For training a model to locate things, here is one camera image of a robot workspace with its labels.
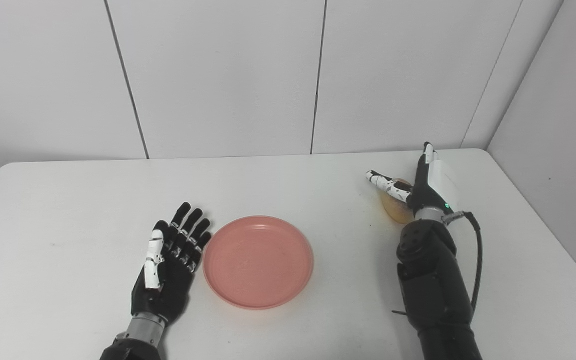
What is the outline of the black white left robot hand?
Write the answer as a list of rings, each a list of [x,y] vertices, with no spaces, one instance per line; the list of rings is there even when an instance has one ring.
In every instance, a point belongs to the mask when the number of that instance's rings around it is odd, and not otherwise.
[[[183,203],[170,222],[155,224],[141,273],[131,293],[131,315],[151,314],[166,324],[185,311],[195,272],[211,240],[211,221]]]

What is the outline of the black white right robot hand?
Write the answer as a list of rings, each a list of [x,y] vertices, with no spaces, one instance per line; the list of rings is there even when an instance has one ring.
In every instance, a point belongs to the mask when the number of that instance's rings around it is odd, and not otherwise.
[[[378,190],[405,203],[414,215],[427,208],[439,210],[441,216],[459,212],[457,176],[453,169],[440,159],[439,153],[430,142],[423,144],[412,185],[406,185],[402,180],[395,180],[374,170],[368,171],[365,176]]]

